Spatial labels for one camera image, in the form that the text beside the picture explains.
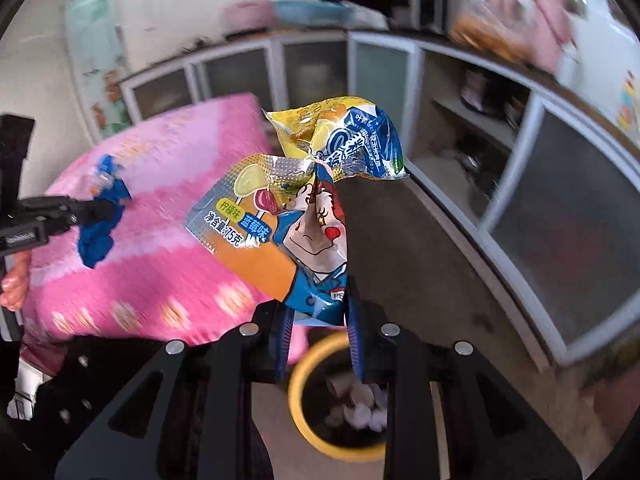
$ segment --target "human hand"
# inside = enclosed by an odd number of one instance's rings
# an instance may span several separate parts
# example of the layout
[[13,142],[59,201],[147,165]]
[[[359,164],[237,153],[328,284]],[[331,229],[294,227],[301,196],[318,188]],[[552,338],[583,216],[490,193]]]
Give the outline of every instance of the human hand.
[[14,268],[2,279],[2,294],[0,294],[0,304],[13,312],[22,308],[29,293],[31,251],[16,253],[14,262]]

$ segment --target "silver screw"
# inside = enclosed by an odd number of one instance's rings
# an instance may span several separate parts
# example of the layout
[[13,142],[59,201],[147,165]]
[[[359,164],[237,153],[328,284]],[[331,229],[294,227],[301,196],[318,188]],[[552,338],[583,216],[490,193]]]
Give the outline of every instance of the silver screw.
[[380,332],[387,337],[396,337],[400,333],[400,327],[395,323],[385,323],[380,327]]
[[173,341],[169,341],[165,346],[164,350],[169,355],[176,355],[181,353],[184,350],[184,342],[179,339],[174,339]]
[[459,355],[471,355],[474,352],[474,346],[468,341],[458,341],[453,345],[453,349]]
[[249,336],[249,335],[256,335],[260,330],[260,327],[258,327],[255,323],[244,323],[240,325],[239,330],[241,335]]

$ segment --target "yellow lollipop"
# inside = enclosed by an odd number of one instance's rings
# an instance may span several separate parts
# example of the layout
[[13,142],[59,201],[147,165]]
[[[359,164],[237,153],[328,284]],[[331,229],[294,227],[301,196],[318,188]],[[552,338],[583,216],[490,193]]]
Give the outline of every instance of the yellow lollipop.
[[240,172],[234,182],[234,193],[236,196],[249,196],[257,189],[267,187],[267,177],[259,164],[249,164]]

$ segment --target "pink cloth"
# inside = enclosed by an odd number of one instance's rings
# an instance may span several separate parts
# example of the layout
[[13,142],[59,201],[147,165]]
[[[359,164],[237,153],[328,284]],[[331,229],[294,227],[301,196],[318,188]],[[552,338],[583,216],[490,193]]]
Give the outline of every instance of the pink cloth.
[[536,0],[532,24],[532,62],[556,74],[562,46],[572,40],[569,15],[563,0]]
[[[33,251],[22,311],[27,361],[55,372],[60,356],[47,345],[73,335],[210,342],[270,299],[223,267],[183,225],[229,167],[269,152],[260,118],[250,94],[213,99],[111,137],[62,173],[47,194],[88,199],[96,162],[116,155],[133,201],[95,270],[78,256],[76,229]],[[292,346],[300,347],[300,337],[296,331]]]

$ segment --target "floor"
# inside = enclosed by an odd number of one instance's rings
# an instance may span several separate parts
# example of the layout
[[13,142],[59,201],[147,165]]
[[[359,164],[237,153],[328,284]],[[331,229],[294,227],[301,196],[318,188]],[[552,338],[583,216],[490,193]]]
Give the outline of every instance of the floor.
[[[577,372],[536,370],[494,297],[402,181],[352,178],[341,181],[338,192],[347,217],[349,272],[361,297],[383,305],[391,320],[425,341],[471,341],[590,474],[610,442],[593,399],[578,394]],[[254,419],[278,480],[382,478],[382,463],[336,462],[315,451],[296,431],[286,395],[274,386],[256,385]]]

